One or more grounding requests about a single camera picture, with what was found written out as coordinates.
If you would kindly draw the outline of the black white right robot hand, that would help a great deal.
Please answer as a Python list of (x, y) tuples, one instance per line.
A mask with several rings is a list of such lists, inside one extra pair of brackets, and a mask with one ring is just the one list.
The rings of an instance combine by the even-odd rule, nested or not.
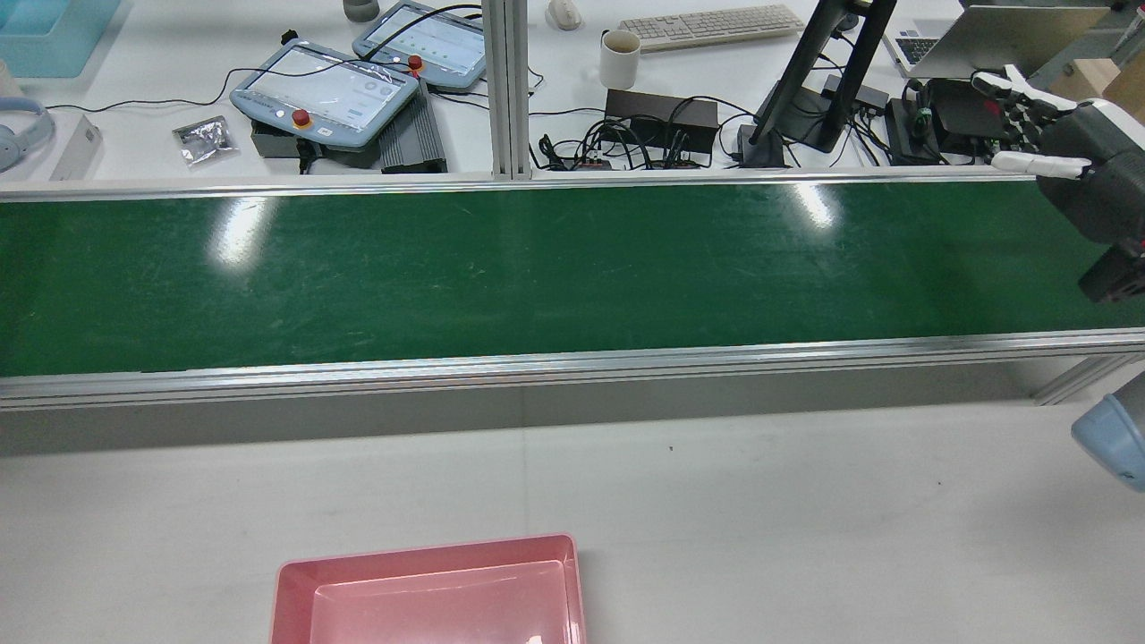
[(1142, 123), (1108, 99), (1057, 97), (1034, 89), (1013, 65), (978, 71), (986, 97), (1026, 107), (1042, 123), (1035, 152), (1001, 151), (998, 171), (1036, 176), (1039, 190), (1082, 236), (1142, 252)]

